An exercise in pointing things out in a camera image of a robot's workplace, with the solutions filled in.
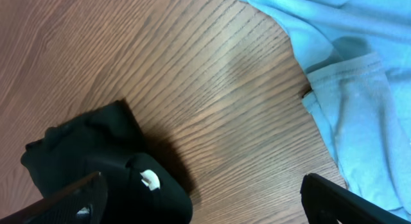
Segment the black t-shirt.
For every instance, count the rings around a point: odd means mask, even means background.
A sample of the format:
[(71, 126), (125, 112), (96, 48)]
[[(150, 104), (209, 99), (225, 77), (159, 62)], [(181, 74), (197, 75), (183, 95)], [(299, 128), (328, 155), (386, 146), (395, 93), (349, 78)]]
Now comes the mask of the black t-shirt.
[(189, 223), (184, 188), (149, 153), (127, 104), (115, 101), (48, 128), (21, 164), (43, 197), (99, 171), (107, 181), (103, 223)]

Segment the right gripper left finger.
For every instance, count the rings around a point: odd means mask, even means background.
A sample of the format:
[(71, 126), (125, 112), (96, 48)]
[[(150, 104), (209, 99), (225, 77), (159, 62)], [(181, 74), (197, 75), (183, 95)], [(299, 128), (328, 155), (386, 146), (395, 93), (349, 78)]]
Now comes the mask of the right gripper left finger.
[(107, 183), (94, 172), (3, 219), (1, 224), (99, 223), (107, 204)]

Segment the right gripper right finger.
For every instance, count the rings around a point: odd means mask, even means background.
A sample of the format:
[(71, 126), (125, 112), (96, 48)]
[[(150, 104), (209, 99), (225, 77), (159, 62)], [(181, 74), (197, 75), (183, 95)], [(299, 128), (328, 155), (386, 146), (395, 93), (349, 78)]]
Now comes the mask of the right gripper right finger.
[(309, 224), (409, 224), (315, 173), (304, 176), (300, 194)]

